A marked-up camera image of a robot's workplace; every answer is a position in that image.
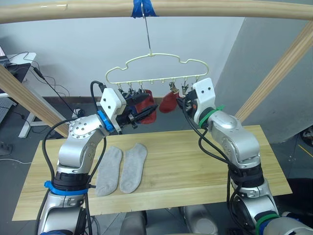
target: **wooden pole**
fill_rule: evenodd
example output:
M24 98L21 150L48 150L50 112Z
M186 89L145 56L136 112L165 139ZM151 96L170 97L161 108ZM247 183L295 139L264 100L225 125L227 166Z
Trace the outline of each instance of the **wooden pole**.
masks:
M232 16L313 20L313 5L260 0L152 0L158 16ZM2 6L0 24L87 17L130 17L133 0L73 0Z
M236 113L244 121L313 46L313 21L306 24L289 49Z
M10 97L19 102L24 108L32 112L49 126L62 121L46 104L39 100L32 92L24 87L8 70L0 66L0 88ZM68 126L60 125L55 130L62 136L67 137Z

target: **white plastic hanger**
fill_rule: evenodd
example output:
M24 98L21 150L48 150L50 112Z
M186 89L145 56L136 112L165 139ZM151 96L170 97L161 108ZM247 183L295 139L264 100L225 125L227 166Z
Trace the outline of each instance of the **white plastic hanger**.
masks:
M182 61L180 59L180 57L178 55L173 55L173 54L168 54L168 53L152 53L151 51L151 46L150 46L150 38L149 38L149 32L148 32L148 25L147 25L147 19L144 15L144 9L143 9L143 5L141 4L141 8L142 8L142 15L143 15L143 18L145 19L145 22L146 22L146 29L147 29L147 37L148 37L148 44L149 44L149 50L150 50L150 53L147 54L147 55L142 55L142 56L139 56L139 57L136 57L136 58L133 58L129 61L126 62L126 67L125 68L121 68L121 67L114 67L110 70L108 70L106 72L106 80L107 82L111 83L111 84L117 84L119 87L121 86L121 84L125 84L127 83L128 85L132 85L132 83L136 83L138 82L140 85L142 85L142 82L151 82L151 84L153 84L154 81L162 81L162 83L164 83L165 80L172 80L173 82L175 82L176 79L179 79L179 78L184 78L185 81L188 79L188 78L193 78L195 77L196 78L196 81L199 80L200 77L202 76L205 76L209 73L209 66L202 60L196 60L196 59L188 59L186 61ZM139 60L139 59L142 59L142 58L146 58L146 57L154 57L154 56L170 56L170 57L175 57L178 59L179 63L181 64L187 64L189 61L193 61L193 62L198 62L198 63L201 63L203 65L205 65L206 67L206 72L205 73L201 73L201 74L193 74L193 75L184 75L184 76L177 76L177 77L163 77L163 78L154 78L154 79L145 79L145 80L134 80L134 81L125 81L125 82L111 82L108 78L108 75L110 72L114 71L114 70L127 70L129 68L129 63L132 62L132 61L135 61L135 60Z

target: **floor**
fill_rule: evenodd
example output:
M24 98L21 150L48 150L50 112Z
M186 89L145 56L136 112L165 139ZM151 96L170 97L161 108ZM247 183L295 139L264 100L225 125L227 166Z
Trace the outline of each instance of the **floor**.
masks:
M66 118L71 113L63 104L54 104L55 108ZM91 104L72 104L73 108L83 108L86 114L93 113ZM28 115L28 111L18 105L12 109L14 112ZM44 127L34 127L34 132L30 132L25 139L19 139L18 134L24 121L13 112L8 112L6 118L0 125L0 141L13 145L11 155L0 157L17 159L23 162L31 162L35 150L40 140L45 136L47 129ZM178 108L171 113L157 113L156 122L150 125L140 125L133 130L128 126L123 129L124 134L146 133L158 131L186 130L189 129L188 123L184 120L181 110ZM273 144L272 149L287 178L313 178L313 148L307 146L300 137L293 138L280 144ZM23 187L28 164L19 164L13 161L0 161L0 234L8 235L29 235L34 234L35 221L11 221L19 194ZM211 214L214 215L220 230L220 235L226 234L226 228L235 227L225 203L215 203L206 205ZM187 227L179 214L178 208L159 209L147 211L148 235L186 233ZM125 217L124 213L96 216L100 222L101 235L117 235L121 223ZM96 234L95 223L93 223L94 234Z

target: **wooden table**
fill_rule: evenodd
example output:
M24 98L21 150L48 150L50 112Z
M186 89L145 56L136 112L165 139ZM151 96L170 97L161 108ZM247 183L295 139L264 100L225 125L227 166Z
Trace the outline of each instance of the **wooden table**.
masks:
M247 126L258 139L262 167L273 195L292 193L282 169L260 126ZM139 142L148 149L140 186L130 194L119 188L112 194L96 197L89 190L91 215L130 212L185 205L223 202L226 200L227 166L206 154L198 147L198 136L192 130L155 132L108 136L108 147L130 149ZM56 166L62 140L46 142L51 162ZM102 150L101 142L97 155ZM209 151L218 154L210 146ZM92 183L95 184L97 173ZM42 154L41 143L24 183L12 220L36 219L38 209L46 192L44 181L50 179L48 166Z

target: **laptop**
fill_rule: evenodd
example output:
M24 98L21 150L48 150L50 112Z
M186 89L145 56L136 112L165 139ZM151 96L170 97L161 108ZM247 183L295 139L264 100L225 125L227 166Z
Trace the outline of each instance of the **laptop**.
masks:
M1 48L0 45L0 65L6 67L10 63L8 57L4 53L3 49Z

